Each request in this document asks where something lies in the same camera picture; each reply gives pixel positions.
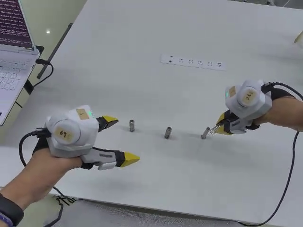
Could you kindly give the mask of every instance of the power strip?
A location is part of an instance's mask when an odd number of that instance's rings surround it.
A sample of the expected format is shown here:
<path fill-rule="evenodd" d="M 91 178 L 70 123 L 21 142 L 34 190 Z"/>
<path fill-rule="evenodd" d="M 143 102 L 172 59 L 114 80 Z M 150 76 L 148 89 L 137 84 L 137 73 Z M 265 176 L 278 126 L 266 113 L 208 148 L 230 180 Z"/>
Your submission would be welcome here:
<path fill-rule="evenodd" d="M 204 61 L 204 60 L 197 60 L 192 58 L 178 57 L 169 54 L 161 55 L 161 63 L 170 64 L 170 65 L 196 67 L 196 68 L 202 68 L 208 70 L 226 71 L 225 64 L 220 61 Z"/>

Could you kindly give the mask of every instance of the laptop screen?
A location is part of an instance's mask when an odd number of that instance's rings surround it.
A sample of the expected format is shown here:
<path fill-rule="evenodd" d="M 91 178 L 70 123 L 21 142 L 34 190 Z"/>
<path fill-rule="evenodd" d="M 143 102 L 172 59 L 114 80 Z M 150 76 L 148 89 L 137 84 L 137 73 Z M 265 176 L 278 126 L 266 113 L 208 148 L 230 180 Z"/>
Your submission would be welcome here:
<path fill-rule="evenodd" d="M 18 0 L 0 0 L 0 44 L 33 48 Z"/>

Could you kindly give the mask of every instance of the floor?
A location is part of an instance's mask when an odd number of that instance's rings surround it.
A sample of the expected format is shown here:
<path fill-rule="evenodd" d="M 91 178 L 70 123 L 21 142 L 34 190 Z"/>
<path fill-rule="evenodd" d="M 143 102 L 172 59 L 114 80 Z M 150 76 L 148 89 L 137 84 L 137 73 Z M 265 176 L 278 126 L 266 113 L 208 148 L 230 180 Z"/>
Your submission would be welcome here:
<path fill-rule="evenodd" d="M 69 23 L 75 21 L 86 1 L 87 0 L 21 0 L 35 44 L 45 47 L 41 58 L 47 59 L 49 57 L 67 26 Z M 36 67 L 30 76 L 30 81 L 33 84 L 37 82 L 36 76 L 40 70 L 41 67 Z M 28 94 L 22 91 L 18 102 L 24 105 L 27 99 Z M 4 126 L 0 127 L 0 140 L 3 138 L 7 128 L 14 122 L 19 112 L 20 107 L 15 105 Z M 57 201 L 52 196 L 48 196 L 44 200 L 31 205 L 26 210 L 25 218 L 19 226 L 43 226 L 46 217 L 51 216 L 58 210 L 59 206 Z"/>

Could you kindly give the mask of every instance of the laptop keyboard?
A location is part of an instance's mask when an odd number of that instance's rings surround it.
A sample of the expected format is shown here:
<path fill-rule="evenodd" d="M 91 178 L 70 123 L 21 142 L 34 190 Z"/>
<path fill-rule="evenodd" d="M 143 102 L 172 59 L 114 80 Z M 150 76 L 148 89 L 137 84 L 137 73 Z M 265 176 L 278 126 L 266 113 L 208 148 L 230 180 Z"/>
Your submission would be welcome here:
<path fill-rule="evenodd" d="M 29 61 L 9 61 L 0 59 L 0 89 L 15 90 L 21 80 L 22 71 L 26 71 Z"/>

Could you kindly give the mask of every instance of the sticker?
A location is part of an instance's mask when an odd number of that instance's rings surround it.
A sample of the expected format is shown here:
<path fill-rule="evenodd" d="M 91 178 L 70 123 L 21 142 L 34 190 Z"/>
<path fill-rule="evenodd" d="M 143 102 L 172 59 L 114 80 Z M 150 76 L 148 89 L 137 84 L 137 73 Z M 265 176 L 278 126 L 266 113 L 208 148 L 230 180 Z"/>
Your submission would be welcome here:
<path fill-rule="evenodd" d="M 73 134 L 70 131 L 65 130 L 64 128 L 58 127 L 55 131 L 55 136 L 58 138 L 65 140 L 67 142 L 71 142 L 73 138 Z"/>
<path fill-rule="evenodd" d="M 256 97 L 256 92 L 254 90 L 249 89 L 246 95 L 243 97 L 242 102 L 249 105 L 252 101 L 254 101 Z"/>
<path fill-rule="evenodd" d="M 236 87 L 233 86 L 232 88 L 229 89 L 230 98 L 233 97 L 235 94 L 236 94 Z"/>
<path fill-rule="evenodd" d="M 81 120 L 88 120 L 89 116 L 85 109 L 76 109 L 78 116 L 80 117 Z"/>

